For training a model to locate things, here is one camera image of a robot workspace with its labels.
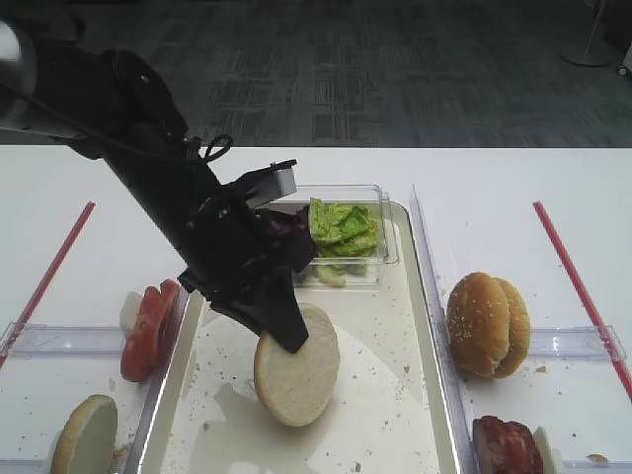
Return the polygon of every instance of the gray carpet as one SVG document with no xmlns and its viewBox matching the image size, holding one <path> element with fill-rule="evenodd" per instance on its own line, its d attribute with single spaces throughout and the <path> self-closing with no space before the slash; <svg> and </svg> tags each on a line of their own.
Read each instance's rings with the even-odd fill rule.
<svg viewBox="0 0 632 474">
<path fill-rule="evenodd" d="M 630 147 L 632 82 L 557 55 L 584 0 L 146 0 L 76 6 L 192 132 L 241 146 Z"/>
</svg>

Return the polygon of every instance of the clear plastic container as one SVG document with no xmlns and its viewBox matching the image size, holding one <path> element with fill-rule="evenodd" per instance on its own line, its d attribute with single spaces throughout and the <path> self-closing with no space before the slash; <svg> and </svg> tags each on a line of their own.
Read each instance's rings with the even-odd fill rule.
<svg viewBox="0 0 632 474">
<path fill-rule="evenodd" d="M 295 213 L 308 205 L 313 198 L 325 203 L 338 202 L 367 207 L 377 223 L 378 245 L 370 257 L 317 257 L 301 275 L 296 276 L 295 285 L 321 286 L 324 289 L 381 285 L 384 266 L 396 263 L 399 258 L 388 194 L 373 185 L 299 186 L 296 193 L 268 204 L 267 208 Z M 323 277 L 323 272 L 332 266 L 345 271 L 333 280 Z"/>
</svg>

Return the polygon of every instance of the hamburger bun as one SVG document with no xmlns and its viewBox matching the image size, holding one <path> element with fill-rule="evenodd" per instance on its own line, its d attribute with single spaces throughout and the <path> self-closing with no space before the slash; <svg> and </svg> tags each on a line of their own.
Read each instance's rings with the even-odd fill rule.
<svg viewBox="0 0 632 474">
<path fill-rule="evenodd" d="M 262 334 L 255 353 L 255 388 L 262 404 L 284 425 L 302 427 L 315 421 L 332 396 L 340 353 L 327 313 L 300 303 L 309 338 L 296 354 Z"/>
<path fill-rule="evenodd" d="M 450 351 L 463 370 L 503 378 L 529 348 L 526 305 L 508 281 L 474 273 L 462 279 L 447 302 Z"/>
<path fill-rule="evenodd" d="M 92 395 L 66 422 L 50 465 L 50 474 L 107 474 L 115 453 L 118 411 L 106 395 Z"/>
<path fill-rule="evenodd" d="M 526 304 L 515 286 L 502 278 L 496 282 L 505 292 L 510 309 L 510 349 L 494 372 L 494 378 L 505 378 L 513 374 L 529 352 L 531 322 Z"/>
</svg>

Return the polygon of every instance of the bread slice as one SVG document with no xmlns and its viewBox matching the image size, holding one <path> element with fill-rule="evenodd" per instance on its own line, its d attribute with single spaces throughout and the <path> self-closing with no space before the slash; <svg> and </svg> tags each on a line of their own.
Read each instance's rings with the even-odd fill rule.
<svg viewBox="0 0 632 474">
<path fill-rule="evenodd" d="M 309 338 L 296 354 L 262 334 L 255 354 L 255 388 L 268 410 L 284 425 L 302 427 L 315 421 L 331 398 L 338 370 L 338 337 L 327 313 L 300 303 Z"/>
<path fill-rule="evenodd" d="M 115 452 L 118 412 L 106 395 L 92 395 L 70 415 L 57 441 L 50 474 L 107 474 Z"/>
<path fill-rule="evenodd" d="M 531 323 L 526 304 L 515 286 L 502 278 L 496 278 L 496 283 L 505 292 L 510 309 L 510 349 L 496 368 L 494 378 L 505 378 L 512 375 L 529 352 L 531 343 Z"/>
</svg>

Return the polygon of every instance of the black cable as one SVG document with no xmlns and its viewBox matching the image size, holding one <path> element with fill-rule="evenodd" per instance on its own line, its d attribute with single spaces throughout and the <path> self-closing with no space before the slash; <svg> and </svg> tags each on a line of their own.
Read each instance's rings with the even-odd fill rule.
<svg viewBox="0 0 632 474">
<path fill-rule="evenodd" d="M 82 123 L 80 123 L 79 121 L 75 120 L 74 118 L 70 118 L 68 116 L 65 116 L 64 114 L 56 111 L 55 109 L 53 109 L 52 107 L 48 106 L 47 104 L 45 104 L 44 102 L 40 101 L 39 99 L 29 95 L 29 94 L 25 94 L 22 91 L 19 91 L 17 89 L 14 89 L 11 86 L 7 86 L 6 84 L 0 83 L 0 89 L 4 89 L 5 91 L 10 92 L 11 94 L 13 94 L 14 96 L 18 97 L 19 99 L 27 102 L 28 104 L 37 107 L 38 109 L 40 109 L 41 111 L 45 112 L 46 114 L 49 114 L 50 116 L 60 120 L 62 123 L 65 123 L 66 125 L 70 126 L 71 128 L 77 130 L 80 133 L 83 133 L 84 135 L 98 141 L 101 142 L 102 144 L 111 146 L 113 148 L 116 148 L 120 151 L 124 151 L 125 153 L 131 153 L 132 155 L 135 155 L 138 158 L 143 158 L 143 159 L 151 159 L 153 161 L 161 161 L 161 162 L 165 162 L 165 163 L 170 163 L 170 164 L 179 164 L 179 165 L 196 165 L 196 166 L 206 166 L 206 163 L 209 163 L 211 161 L 216 160 L 217 158 L 219 158 L 220 156 L 226 154 L 226 152 L 228 152 L 228 150 L 230 149 L 230 147 L 233 144 L 233 138 L 230 135 L 227 134 L 222 134 L 222 135 L 218 135 L 215 138 L 213 138 L 211 140 L 211 142 L 208 145 L 208 148 L 206 148 L 206 153 L 204 154 L 204 158 L 202 160 L 199 161 L 182 161 L 182 160 L 174 160 L 173 158 L 167 157 L 167 156 L 162 156 L 162 155 L 158 155 L 156 153 L 152 153 L 149 151 L 145 151 L 145 150 L 141 150 L 140 148 L 136 148 L 134 146 L 130 146 L 127 145 L 126 143 L 122 143 L 120 141 L 117 140 L 113 140 L 111 138 L 109 138 L 106 135 L 103 135 L 102 133 L 100 133 L 97 130 L 92 129 L 89 126 L 86 126 Z M 216 153 L 213 153 L 212 155 L 208 156 L 209 150 L 212 149 L 213 146 L 215 146 L 219 141 L 221 140 L 225 140 L 227 143 L 226 145 L 224 145 L 219 151 L 217 151 Z"/>
<path fill-rule="evenodd" d="M 217 146 L 217 144 L 220 141 L 225 141 L 226 143 L 219 148 L 219 150 L 217 150 L 215 153 L 210 153 L 212 151 L 212 149 Z M 215 161 L 217 158 L 225 155 L 226 153 L 228 153 L 228 150 L 230 150 L 230 147 L 233 146 L 233 137 L 226 134 L 226 133 L 222 133 L 221 135 L 217 135 L 215 138 L 213 138 L 212 140 L 210 140 L 210 143 L 208 143 L 208 146 L 206 147 L 206 152 L 204 153 L 204 157 L 202 158 L 202 162 L 204 164 L 208 164 L 212 161 Z"/>
</svg>

